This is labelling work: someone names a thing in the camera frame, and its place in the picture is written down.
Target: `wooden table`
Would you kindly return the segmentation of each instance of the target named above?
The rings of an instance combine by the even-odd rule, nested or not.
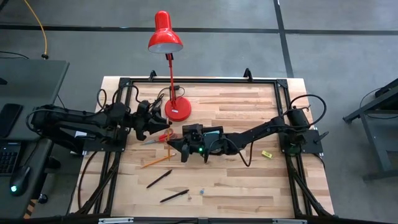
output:
[[[108,93],[108,103],[117,89],[120,77],[104,77],[102,88]],[[288,79],[291,99],[306,94],[304,80]],[[167,87],[164,83],[136,83],[139,99],[154,101],[158,92]],[[224,127],[224,132],[243,132],[277,116],[275,93],[272,85],[266,84],[209,84],[183,83],[184,96],[192,104],[191,116],[184,122],[174,123],[178,134],[182,126],[200,123],[204,126]],[[131,97],[131,108],[137,103]],[[308,106],[308,100],[298,100],[297,106]],[[310,112],[308,120],[312,121]],[[148,135],[156,139],[163,132]],[[118,181],[114,195],[112,216],[130,217],[223,217],[223,218],[292,218],[292,199],[284,156],[280,153],[278,137],[273,134],[254,143],[251,167],[243,164],[239,155],[210,156],[208,163],[198,154],[190,155],[188,162],[180,162],[180,154],[170,161],[141,169],[143,164],[167,155],[167,146],[161,143],[141,145],[135,133],[129,135],[126,151],[122,153]],[[261,155],[266,150],[272,159]],[[248,160],[249,146],[242,151]],[[95,155],[88,166],[81,188],[84,203],[92,194],[100,179],[104,153]],[[319,159],[304,154],[303,164],[307,184],[314,196],[330,213],[333,213],[325,171]],[[85,157],[83,169],[88,156]],[[146,189],[146,186],[167,170],[172,173]],[[160,204],[160,200],[181,190],[190,189],[189,195],[179,196]],[[108,190],[103,197],[104,208]],[[300,208],[304,210],[301,190],[298,190]],[[77,210],[77,194],[73,198],[71,212]]]

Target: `pencil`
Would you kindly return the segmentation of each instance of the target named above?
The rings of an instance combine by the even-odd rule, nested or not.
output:
[[[171,154],[170,156],[165,156],[165,157],[163,157],[163,158],[161,158],[161,159],[158,159],[158,160],[155,160],[155,161],[153,161],[153,162],[150,162],[150,163],[148,163],[148,164],[146,164],[146,165],[143,165],[141,168],[145,168],[145,167],[150,166],[150,165],[153,165],[153,164],[155,164],[155,163],[162,162],[163,160],[166,160],[166,159],[168,159],[168,158],[171,158],[171,157],[173,157],[173,156],[175,156],[175,155],[176,155],[176,153],[173,153],[173,154]]]

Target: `black pen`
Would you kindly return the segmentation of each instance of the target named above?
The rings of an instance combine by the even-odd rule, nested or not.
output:
[[[181,191],[180,193],[177,193],[177,194],[175,194],[175,195],[172,195],[172,196],[170,196],[170,197],[168,197],[168,198],[165,198],[165,199],[161,200],[160,202],[162,203],[162,202],[168,201],[168,200],[170,200],[170,199],[172,199],[172,198],[175,198],[175,197],[177,197],[177,196],[179,196],[179,195],[184,195],[184,194],[186,194],[188,191],[189,191],[189,189],[183,190],[183,191]]]
[[[160,181],[162,178],[167,177],[173,170],[169,170],[167,171],[165,174],[161,175],[158,179],[156,179],[155,181],[153,181],[152,183],[150,183],[147,187],[147,189],[149,187],[152,187],[154,184],[156,184],[158,181]]]

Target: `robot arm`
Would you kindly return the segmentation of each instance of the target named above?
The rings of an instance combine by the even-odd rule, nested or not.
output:
[[[212,128],[204,128],[201,124],[183,126],[183,138],[169,140],[167,144],[181,152],[181,162],[186,162],[189,154],[193,153],[199,153],[205,162],[209,155],[235,155],[247,144],[274,133],[284,133],[283,139],[288,142],[287,144],[298,146],[313,144],[307,134],[312,130],[309,130],[310,124],[302,110],[303,108],[293,107],[285,113],[292,126],[285,124],[283,116],[278,116],[243,133],[224,133],[222,126]]]
[[[107,105],[97,113],[77,111],[54,105],[36,108],[33,112],[31,128],[39,135],[53,140],[81,154],[83,150],[123,151],[127,135],[131,129],[138,140],[145,140],[144,132],[156,133],[169,128],[171,123],[160,115],[160,108],[151,108],[146,100],[139,103],[137,111],[130,113],[130,108],[123,103]],[[75,138],[64,131],[81,131],[87,136]]]

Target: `gray floor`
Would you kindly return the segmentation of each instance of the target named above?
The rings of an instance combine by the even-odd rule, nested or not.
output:
[[[280,0],[286,29],[397,30],[394,0]],[[94,1],[36,0],[32,7],[44,24],[153,27],[156,11],[170,11],[174,27],[277,28],[272,0]],[[35,24],[22,1],[10,1],[0,22]],[[40,31],[0,31],[0,49],[40,58]],[[69,108],[93,110],[95,93],[105,75],[167,74],[163,56],[150,54],[151,33],[47,32],[49,55],[71,63],[60,96]],[[175,54],[175,74],[240,77],[246,67],[256,77],[286,77],[278,34],[181,33],[184,49]],[[376,170],[362,124],[341,119],[359,106],[367,92],[397,78],[398,36],[287,35],[294,75],[310,93],[328,104],[320,131],[326,174],[335,213],[345,218],[397,222],[398,179],[363,182]],[[312,102],[314,117],[321,107]],[[50,175],[46,205],[35,217],[66,212],[75,187],[79,159],[66,150],[65,161]]]

